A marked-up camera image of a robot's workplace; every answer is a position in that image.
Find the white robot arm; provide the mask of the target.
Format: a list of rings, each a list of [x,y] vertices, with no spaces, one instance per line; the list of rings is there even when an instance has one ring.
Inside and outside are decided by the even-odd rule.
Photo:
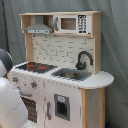
[[[6,78],[12,67],[10,54],[0,49],[0,124],[3,128],[22,128],[28,112],[19,92]]]

